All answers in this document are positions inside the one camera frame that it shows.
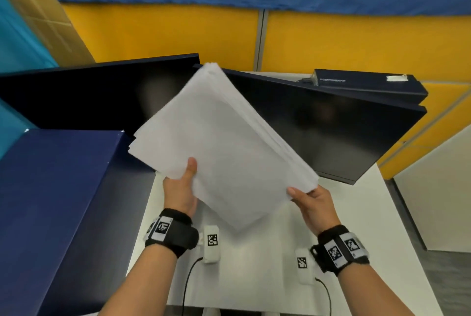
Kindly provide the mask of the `wide black monitor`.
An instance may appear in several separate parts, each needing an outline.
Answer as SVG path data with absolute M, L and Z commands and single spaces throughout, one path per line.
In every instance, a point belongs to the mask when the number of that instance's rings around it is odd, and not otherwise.
M 134 133 L 196 72 L 197 53 L 0 75 L 0 99 L 40 129 Z

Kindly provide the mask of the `person's right hand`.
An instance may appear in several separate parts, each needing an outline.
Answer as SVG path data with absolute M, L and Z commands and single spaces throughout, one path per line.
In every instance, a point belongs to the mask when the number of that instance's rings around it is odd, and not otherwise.
M 310 195 L 310 201 L 291 201 L 298 206 L 305 224 L 316 237 L 341 225 L 329 190 L 318 185 L 307 194 Z

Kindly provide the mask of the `stack of white paper sheets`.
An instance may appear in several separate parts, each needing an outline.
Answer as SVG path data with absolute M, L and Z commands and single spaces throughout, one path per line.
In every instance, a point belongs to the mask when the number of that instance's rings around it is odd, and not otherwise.
M 197 160 L 196 197 L 241 231 L 310 192 L 318 175 L 256 112 L 217 63 L 205 63 L 135 133 L 129 153 L 169 178 Z

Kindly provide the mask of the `dark blue box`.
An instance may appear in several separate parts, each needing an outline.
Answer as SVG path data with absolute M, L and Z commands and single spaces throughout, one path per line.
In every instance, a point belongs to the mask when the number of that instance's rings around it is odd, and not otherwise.
M 96 313 L 117 290 L 155 179 L 130 143 L 32 129 L 0 159 L 0 316 Z

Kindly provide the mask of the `black monitor with thin bezel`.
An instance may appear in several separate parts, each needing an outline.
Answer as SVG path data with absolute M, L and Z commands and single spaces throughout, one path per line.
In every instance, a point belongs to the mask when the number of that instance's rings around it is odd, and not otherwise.
M 422 103 L 225 68 L 223 72 L 319 176 L 350 185 L 427 114 Z

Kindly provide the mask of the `person's left forearm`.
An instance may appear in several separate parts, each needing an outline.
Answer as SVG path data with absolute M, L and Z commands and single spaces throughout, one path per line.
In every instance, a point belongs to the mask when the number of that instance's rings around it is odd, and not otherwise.
M 98 316 L 163 316 L 176 264 L 176 255 L 167 247 L 145 247 Z

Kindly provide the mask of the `person's left hand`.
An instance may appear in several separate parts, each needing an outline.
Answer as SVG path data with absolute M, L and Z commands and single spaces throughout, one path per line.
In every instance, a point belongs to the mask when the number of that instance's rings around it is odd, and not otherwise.
M 162 185 L 164 192 L 164 208 L 182 212 L 190 218 L 193 218 L 198 201 L 193 194 L 193 183 L 191 186 L 188 186 L 183 181 L 183 176 L 178 179 L 165 177 Z

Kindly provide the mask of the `white cabinet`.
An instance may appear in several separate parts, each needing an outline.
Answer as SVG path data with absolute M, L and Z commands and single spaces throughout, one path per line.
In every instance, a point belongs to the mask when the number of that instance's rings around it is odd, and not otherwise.
M 427 250 L 471 253 L 471 125 L 393 179 Z

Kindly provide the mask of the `yellow partition panel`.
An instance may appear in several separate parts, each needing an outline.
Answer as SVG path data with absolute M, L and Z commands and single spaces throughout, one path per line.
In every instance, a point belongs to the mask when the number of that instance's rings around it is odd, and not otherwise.
M 391 178 L 471 124 L 471 16 L 348 16 L 176 4 L 63 3 L 96 62 L 197 53 L 264 73 L 412 74 L 427 114 L 378 161 Z

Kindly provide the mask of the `person's right forearm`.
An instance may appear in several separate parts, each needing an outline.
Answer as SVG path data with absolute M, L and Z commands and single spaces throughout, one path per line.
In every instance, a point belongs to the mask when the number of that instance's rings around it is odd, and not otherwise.
M 338 282 L 352 316 L 415 316 L 370 265 L 346 266 Z

